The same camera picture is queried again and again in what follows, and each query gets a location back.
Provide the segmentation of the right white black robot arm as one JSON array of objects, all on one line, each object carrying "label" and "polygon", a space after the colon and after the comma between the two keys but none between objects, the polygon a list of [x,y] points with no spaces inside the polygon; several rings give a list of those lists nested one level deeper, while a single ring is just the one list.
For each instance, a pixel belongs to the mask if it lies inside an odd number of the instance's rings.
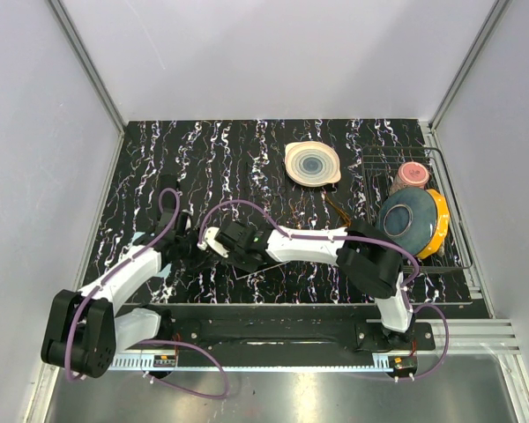
[{"label": "right white black robot arm", "polygon": [[265,226],[230,221],[200,231],[198,247],[252,273],[275,263],[323,263],[339,269],[359,291],[374,299],[384,342],[402,349],[414,339],[413,310],[403,293],[400,246],[367,223],[327,230]]}]

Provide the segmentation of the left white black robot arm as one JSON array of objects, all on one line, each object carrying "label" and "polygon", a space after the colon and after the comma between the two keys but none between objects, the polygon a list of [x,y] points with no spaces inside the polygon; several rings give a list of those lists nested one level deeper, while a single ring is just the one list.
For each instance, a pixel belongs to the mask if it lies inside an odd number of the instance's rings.
[{"label": "left white black robot arm", "polygon": [[41,361],[70,370],[73,378],[104,375],[114,357],[145,341],[152,348],[172,340],[171,313],[144,305],[118,315],[149,279],[175,262],[197,256],[198,231],[188,211],[165,211],[157,225],[134,236],[127,254],[104,275],[78,291],[63,289],[52,300]]}]

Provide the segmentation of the white geometric glasses case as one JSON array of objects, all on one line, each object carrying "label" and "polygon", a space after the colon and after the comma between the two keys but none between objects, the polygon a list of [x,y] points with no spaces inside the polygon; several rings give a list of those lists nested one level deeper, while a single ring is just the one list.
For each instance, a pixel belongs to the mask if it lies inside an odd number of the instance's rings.
[{"label": "white geometric glasses case", "polygon": [[233,267],[232,270],[233,270],[233,274],[236,279],[243,279],[243,278],[248,278],[250,275],[254,275],[260,271],[266,271],[268,268],[269,266],[267,264],[264,264],[250,271],[241,269],[239,267]]}]

